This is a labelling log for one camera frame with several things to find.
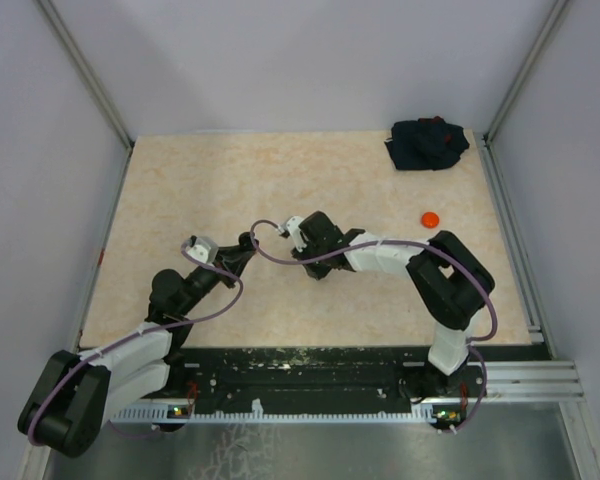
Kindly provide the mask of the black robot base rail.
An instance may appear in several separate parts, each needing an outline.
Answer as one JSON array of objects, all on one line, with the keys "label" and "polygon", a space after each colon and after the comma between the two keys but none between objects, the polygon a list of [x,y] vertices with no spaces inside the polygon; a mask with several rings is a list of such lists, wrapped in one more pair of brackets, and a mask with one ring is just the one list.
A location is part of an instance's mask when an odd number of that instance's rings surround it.
[{"label": "black robot base rail", "polygon": [[149,400],[182,399],[202,414],[406,414],[428,400],[478,397],[482,369],[445,376],[425,347],[185,348],[174,378]]}]

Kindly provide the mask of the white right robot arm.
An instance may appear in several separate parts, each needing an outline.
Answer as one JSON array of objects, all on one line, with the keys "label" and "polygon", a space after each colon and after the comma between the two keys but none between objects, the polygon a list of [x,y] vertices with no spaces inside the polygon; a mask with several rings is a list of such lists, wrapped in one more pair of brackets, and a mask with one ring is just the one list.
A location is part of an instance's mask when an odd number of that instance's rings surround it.
[{"label": "white right robot arm", "polygon": [[417,246],[399,245],[360,228],[344,232],[317,211],[289,218],[281,235],[292,239],[292,257],[316,280],[333,270],[410,279],[436,322],[427,358],[428,387],[446,396],[461,385],[474,317],[486,306],[484,298],[495,280],[455,234],[442,230]]}]

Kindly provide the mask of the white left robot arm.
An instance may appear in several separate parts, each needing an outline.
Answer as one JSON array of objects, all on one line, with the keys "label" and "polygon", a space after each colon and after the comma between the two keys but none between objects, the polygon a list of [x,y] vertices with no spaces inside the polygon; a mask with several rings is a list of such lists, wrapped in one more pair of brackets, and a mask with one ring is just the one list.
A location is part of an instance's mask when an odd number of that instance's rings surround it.
[{"label": "white left robot arm", "polygon": [[188,373],[177,365],[194,324],[187,316],[219,285],[244,288],[241,275],[257,242],[247,232],[225,247],[192,236],[181,252],[195,269],[186,276],[173,269],[156,273],[147,316],[132,332],[105,346],[60,350],[49,358],[17,421],[32,445],[78,457],[128,405],[158,391],[174,397],[186,389]]}]

